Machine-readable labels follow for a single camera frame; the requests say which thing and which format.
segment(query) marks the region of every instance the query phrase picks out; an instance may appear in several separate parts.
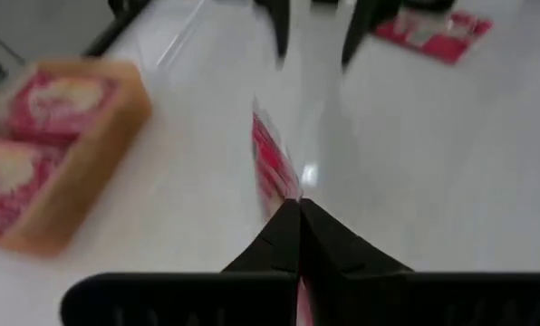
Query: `white floor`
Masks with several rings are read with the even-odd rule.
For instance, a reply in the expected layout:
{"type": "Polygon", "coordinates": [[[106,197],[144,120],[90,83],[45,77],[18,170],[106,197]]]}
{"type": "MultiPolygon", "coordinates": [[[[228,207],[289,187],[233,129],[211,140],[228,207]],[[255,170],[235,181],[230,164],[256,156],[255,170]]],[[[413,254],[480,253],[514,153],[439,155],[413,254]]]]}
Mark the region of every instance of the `white floor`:
{"type": "MultiPolygon", "coordinates": [[[[0,38],[27,61],[78,55],[111,19],[106,0],[0,0],[0,38]]],[[[2,49],[0,61],[16,68],[2,49]]]]}
{"type": "Polygon", "coordinates": [[[72,246],[47,262],[0,251],[0,325],[58,325],[63,293],[92,273],[236,257],[264,224],[254,94],[305,195],[387,254],[419,271],[540,271],[540,0],[461,0],[495,27],[456,67],[370,39],[341,79],[338,16],[294,12],[278,72],[239,5],[208,1],[176,51],[182,2],[160,1],[113,52],[143,70],[154,116],[72,246]]]}

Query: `snack package on floor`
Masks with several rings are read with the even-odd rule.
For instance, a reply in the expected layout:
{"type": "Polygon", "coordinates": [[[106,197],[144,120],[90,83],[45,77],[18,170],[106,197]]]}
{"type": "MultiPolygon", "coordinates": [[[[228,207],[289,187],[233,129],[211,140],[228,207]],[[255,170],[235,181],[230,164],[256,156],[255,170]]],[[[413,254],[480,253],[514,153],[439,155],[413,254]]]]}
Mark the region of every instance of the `snack package on floor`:
{"type": "Polygon", "coordinates": [[[254,99],[252,144],[258,193],[270,218],[285,199],[300,199],[302,189],[290,159],[281,150],[280,139],[266,111],[254,99]]]}
{"type": "Polygon", "coordinates": [[[0,246],[58,255],[151,114],[130,62],[39,62],[0,89],[0,246]]]}
{"type": "Polygon", "coordinates": [[[0,139],[0,234],[16,222],[62,159],[56,148],[0,139]]]}
{"type": "Polygon", "coordinates": [[[401,10],[392,20],[377,26],[382,39],[455,64],[492,27],[488,18],[455,11],[448,14],[422,14],[401,10]]]}
{"type": "Polygon", "coordinates": [[[116,88],[107,78],[36,72],[10,101],[6,125],[16,139],[70,144],[107,107],[116,88]]]}

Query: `cardboard tray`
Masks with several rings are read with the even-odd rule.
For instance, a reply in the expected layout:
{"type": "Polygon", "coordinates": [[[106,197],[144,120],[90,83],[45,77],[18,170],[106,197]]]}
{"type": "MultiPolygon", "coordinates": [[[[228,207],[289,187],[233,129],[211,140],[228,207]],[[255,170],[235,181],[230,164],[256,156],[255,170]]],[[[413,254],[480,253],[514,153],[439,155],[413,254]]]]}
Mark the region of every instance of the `cardboard tray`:
{"type": "Polygon", "coordinates": [[[48,61],[39,62],[32,69],[58,76],[106,77],[119,84],[107,107],[69,147],[63,163],[29,207],[0,235],[0,247],[50,257],[59,254],[71,241],[149,118],[151,105],[137,68],[129,62],[48,61]]]}

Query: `red wrapper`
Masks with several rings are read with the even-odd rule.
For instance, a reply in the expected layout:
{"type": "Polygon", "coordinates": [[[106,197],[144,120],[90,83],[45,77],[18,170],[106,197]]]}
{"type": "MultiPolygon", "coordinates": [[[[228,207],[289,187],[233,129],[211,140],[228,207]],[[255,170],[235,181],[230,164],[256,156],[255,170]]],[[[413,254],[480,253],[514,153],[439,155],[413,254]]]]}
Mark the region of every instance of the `red wrapper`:
{"type": "Polygon", "coordinates": [[[300,199],[302,189],[294,173],[290,159],[279,148],[269,131],[270,120],[257,108],[252,118],[252,142],[258,190],[268,218],[282,205],[285,199],[300,199]]]}
{"type": "Polygon", "coordinates": [[[455,64],[461,56],[492,27],[489,19],[462,11],[442,19],[442,25],[429,27],[428,19],[404,13],[380,24],[376,34],[388,41],[455,64]]]}
{"type": "Polygon", "coordinates": [[[115,89],[115,81],[103,78],[38,72],[14,96],[6,124],[16,139],[68,144],[95,119],[115,89]]]}
{"type": "Polygon", "coordinates": [[[59,149],[0,139],[0,233],[28,207],[62,157],[59,149]]]}
{"type": "Polygon", "coordinates": [[[314,319],[310,307],[309,293],[302,277],[298,281],[298,296],[296,299],[296,326],[313,326],[314,319]]]}

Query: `pink packaging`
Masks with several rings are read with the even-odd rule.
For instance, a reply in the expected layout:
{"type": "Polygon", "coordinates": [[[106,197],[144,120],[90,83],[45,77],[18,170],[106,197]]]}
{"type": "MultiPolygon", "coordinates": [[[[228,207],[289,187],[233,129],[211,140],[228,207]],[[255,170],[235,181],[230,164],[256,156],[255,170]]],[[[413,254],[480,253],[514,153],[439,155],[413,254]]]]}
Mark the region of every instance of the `pink packaging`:
{"type": "Polygon", "coordinates": [[[59,149],[0,139],[0,234],[19,218],[62,158],[59,149]]]}
{"type": "Polygon", "coordinates": [[[5,124],[16,139],[69,144],[106,107],[115,89],[115,81],[99,77],[37,72],[10,101],[5,124]]]}
{"type": "Polygon", "coordinates": [[[375,33],[385,40],[455,64],[491,27],[491,20],[463,11],[439,18],[407,11],[380,24],[375,33]]]}
{"type": "MultiPolygon", "coordinates": [[[[280,149],[280,140],[268,114],[258,107],[254,100],[252,118],[252,143],[258,193],[265,210],[266,218],[271,218],[286,199],[299,200],[303,190],[298,182],[290,159],[280,149]]],[[[312,326],[308,291],[304,279],[298,283],[297,326],[312,326]]]]}

